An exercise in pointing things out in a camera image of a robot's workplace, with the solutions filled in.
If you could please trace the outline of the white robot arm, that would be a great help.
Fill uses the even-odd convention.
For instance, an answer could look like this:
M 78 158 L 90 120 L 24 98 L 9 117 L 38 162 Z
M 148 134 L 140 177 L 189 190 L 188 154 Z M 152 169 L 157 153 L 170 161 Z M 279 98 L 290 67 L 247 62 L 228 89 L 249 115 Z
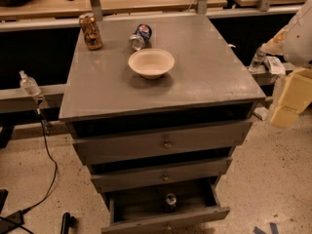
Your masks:
M 267 43 L 267 53 L 283 56 L 295 66 L 270 119 L 271 125 L 284 129 L 312 102 L 312 0 Z

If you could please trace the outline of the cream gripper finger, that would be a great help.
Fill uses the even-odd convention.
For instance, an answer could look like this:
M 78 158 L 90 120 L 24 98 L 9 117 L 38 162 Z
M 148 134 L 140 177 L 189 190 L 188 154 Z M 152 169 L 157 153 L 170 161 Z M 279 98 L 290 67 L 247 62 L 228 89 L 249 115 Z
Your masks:
M 275 84 L 269 124 L 279 129 L 290 127 L 312 102 L 312 70 L 297 68 Z

